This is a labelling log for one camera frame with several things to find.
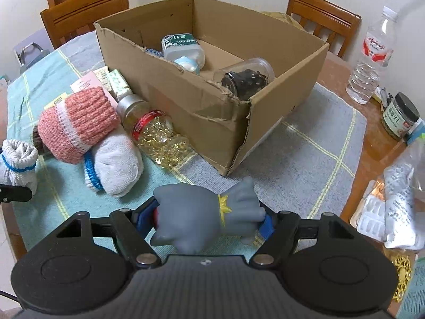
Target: rolled white sock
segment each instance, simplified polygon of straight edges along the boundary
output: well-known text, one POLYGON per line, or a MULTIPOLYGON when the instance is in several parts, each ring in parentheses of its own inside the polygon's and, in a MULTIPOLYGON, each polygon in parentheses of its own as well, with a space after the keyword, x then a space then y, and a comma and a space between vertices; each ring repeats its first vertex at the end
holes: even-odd
MULTIPOLYGON (((111 196, 126 195, 143 173, 143 160, 140 150, 130 140, 122 126, 110 132, 105 139, 91 149, 94 173, 101 187, 111 196)), ((84 156, 84 177, 92 190, 101 187, 93 177, 89 154, 84 156)))
POLYGON ((9 139, 3 142, 0 155, 0 183, 22 186, 37 191, 35 164, 38 159, 37 149, 24 141, 9 139))

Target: jar label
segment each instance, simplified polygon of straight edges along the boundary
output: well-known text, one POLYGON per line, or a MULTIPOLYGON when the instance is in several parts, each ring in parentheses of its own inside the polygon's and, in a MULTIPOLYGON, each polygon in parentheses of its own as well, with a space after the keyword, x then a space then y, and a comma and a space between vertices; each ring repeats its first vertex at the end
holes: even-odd
POLYGON ((388 105, 388 108, 384 111, 383 117, 390 130, 400 138, 402 138, 411 127, 394 107, 394 102, 388 105))
POLYGON ((189 33, 180 33, 178 35, 168 35, 162 39, 162 50, 169 47, 177 47, 180 45, 199 44, 198 41, 189 33))
POLYGON ((372 61, 380 61, 382 63, 385 61, 387 55, 392 54, 392 49, 389 49, 384 42, 368 32, 366 33, 365 40, 363 41, 363 53, 372 61))
POLYGON ((139 121, 134 125, 133 128, 133 132, 131 133, 132 137, 134 138, 135 141, 139 140, 140 137, 140 132, 143 130, 143 128, 149 123, 151 122, 154 118, 158 117, 158 116, 164 116, 166 115, 163 111, 161 110, 152 110, 149 113, 146 113, 145 115, 143 115, 139 121))

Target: wooden chair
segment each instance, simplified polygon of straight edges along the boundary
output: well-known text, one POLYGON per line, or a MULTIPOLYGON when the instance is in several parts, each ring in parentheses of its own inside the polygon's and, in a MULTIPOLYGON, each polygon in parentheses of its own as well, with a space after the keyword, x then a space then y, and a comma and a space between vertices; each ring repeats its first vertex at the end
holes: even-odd
POLYGON ((128 9, 128 0, 66 0, 40 13, 53 48, 94 31, 93 23, 128 9))
POLYGON ((289 0, 286 14, 290 16, 292 13, 301 16, 302 27, 305 27, 308 20, 317 23, 313 32, 317 37, 324 28, 329 29, 331 33, 326 42, 330 45, 337 34, 345 37, 338 53, 339 57, 343 57, 362 19, 360 15, 326 0, 289 0))

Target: black contents in jar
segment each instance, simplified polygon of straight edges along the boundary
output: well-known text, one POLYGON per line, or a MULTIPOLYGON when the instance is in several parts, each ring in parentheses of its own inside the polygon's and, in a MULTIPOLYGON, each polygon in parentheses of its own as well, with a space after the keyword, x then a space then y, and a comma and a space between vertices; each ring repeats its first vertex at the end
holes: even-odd
POLYGON ((248 68, 238 73, 230 71, 222 78, 222 85, 241 101, 247 101, 267 84, 268 80, 265 75, 248 68))

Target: red and white label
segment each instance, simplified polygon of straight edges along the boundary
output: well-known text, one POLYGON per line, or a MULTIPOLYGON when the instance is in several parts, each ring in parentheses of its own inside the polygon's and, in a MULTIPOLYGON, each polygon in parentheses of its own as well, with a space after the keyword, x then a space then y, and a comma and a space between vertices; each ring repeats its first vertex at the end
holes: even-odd
POLYGON ((158 116, 164 116, 165 113, 161 110, 152 110, 149 113, 146 113, 143 115, 139 121, 134 125, 133 132, 131 135, 133 136, 135 141, 139 140, 140 132, 143 130, 143 128, 151 122, 154 118, 158 116))
POLYGON ((363 41, 363 53, 370 57, 374 62, 383 62, 388 54, 391 54, 392 50, 388 49, 387 46, 378 38, 374 37, 370 33, 366 34, 365 40, 363 41))

